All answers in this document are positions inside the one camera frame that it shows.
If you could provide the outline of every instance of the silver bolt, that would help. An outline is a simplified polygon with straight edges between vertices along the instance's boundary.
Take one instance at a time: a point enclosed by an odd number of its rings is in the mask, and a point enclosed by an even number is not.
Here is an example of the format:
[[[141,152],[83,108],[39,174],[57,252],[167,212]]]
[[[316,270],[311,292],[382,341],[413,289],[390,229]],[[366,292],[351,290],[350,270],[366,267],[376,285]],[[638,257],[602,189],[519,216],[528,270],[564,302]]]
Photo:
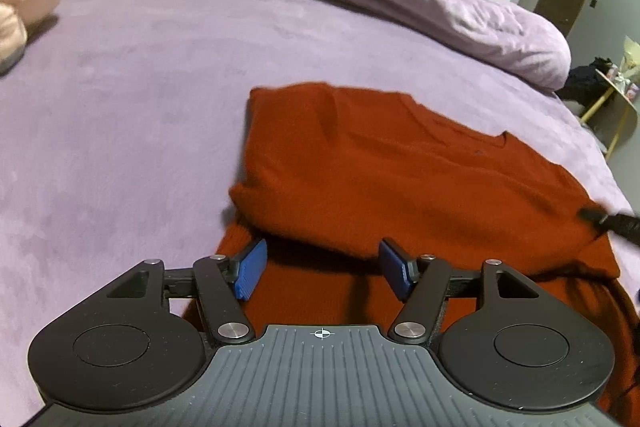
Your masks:
[[[248,326],[239,322],[228,322],[218,328],[220,336],[226,339],[241,339],[248,332]]]
[[[401,322],[396,325],[394,331],[396,335],[400,335],[406,339],[417,339],[427,332],[424,326],[417,322]]]

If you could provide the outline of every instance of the purple duvet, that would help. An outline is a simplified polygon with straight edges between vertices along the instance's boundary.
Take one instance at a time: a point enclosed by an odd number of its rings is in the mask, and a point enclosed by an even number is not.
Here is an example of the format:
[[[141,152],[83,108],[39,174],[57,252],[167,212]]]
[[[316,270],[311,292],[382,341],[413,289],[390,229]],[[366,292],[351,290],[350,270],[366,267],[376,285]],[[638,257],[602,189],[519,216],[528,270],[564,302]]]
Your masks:
[[[554,95],[389,20],[321,0],[63,0],[57,17],[0,82],[2,427],[42,405],[26,365],[38,330],[141,259],[189,266],[216,247],[254,86],[408,92],[512,132],[628,210]],[[634,295],[638,256],[612,245]]]

